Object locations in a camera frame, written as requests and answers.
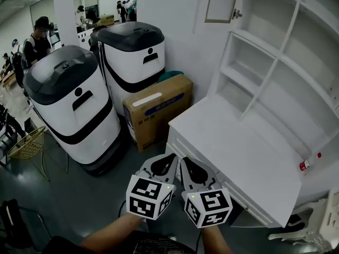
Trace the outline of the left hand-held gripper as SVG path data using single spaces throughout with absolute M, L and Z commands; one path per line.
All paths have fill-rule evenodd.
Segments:
M 165 153 L 147 159 L 131 176 L 126 191 L 128 213 L 156 220 L 168 208 L 176 186 L 174 179 L 179 158 Z

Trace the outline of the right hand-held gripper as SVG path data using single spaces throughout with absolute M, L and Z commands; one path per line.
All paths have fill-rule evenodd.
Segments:
M 184 157 L 180 162 L 184 212 L 197 228 L 225 223 L 233 205 L 228 189 L 203 162 Z

